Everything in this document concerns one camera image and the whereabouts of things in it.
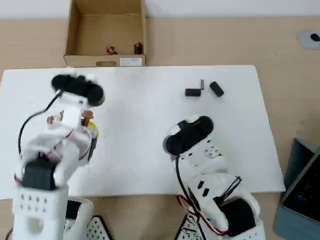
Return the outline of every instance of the cardboard box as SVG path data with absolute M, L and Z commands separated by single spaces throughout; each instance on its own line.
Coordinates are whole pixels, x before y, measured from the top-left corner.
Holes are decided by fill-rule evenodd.
M 143 53 L 134 54 L 134 44 Z M 113 46 L 118 55 L 109 55 Z M 146 65 L 144 0 L 72 0 L 64 60 L 69 67 Z

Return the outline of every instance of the small black cylinder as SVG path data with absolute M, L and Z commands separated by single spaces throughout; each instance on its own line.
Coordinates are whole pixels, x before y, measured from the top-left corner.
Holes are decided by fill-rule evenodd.
M 201 96 L 201 89 L 199 89 L 199 88 L 186 88 L 184 90 L 184 95 L 186 97 L 200 97 Z
M 143 45 L 141 42 L 138 42 L 137 44 L 134 45 L 134 54 L 139 55 L 143 54 Z
M 217 97 L 221 97 L 225 93 L 216 81 L 213 81 L 209 86 Z

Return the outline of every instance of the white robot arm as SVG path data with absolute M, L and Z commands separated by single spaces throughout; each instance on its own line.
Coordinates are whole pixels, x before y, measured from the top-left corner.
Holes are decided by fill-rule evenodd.
M 104 102 L 104 91 L 81 75 L 57 75 L 51 84 L 56 96 L 45 110 L 24 122 L 19 134 L 13 240 L 87 239 L 93 204 L 82 198 L 68 198 L 67 182 L 93 154 L 97 129 L 83 125 L 82 115 L 89 107 Z M 26 123 L 46 112 L 58 98 L 63 105 L 63 118 L 49 124 L 22 151 L 20 142 Z
M 177 199 L 194 226 L 200 221 L 207 226 L 209 239 L 265 240 L 259 204 L 242 179 L 228 173 L 225 158 L 210 137 L 213 128 L 209 117 L 193 117 L 179 122 L 164 140 L 182 190 Z M 205 238 L 202 228 L 197 230 Z

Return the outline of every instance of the yellow component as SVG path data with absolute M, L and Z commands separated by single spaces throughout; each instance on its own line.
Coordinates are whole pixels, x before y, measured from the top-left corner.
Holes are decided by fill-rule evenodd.
M 90 121 L 88 124 L 88 130 L 92 135 L 92 139 L 98 139 L 99 138 L 99 129 L 97 128 L 97 126 Z

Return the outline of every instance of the white wall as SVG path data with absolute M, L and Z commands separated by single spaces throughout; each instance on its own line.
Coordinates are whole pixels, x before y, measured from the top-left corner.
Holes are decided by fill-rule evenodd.
M 145 0 L 151 17 L 320 15 L 320 0 Z M 66 18 L 69 0 L 0 0 L 0 18 Z

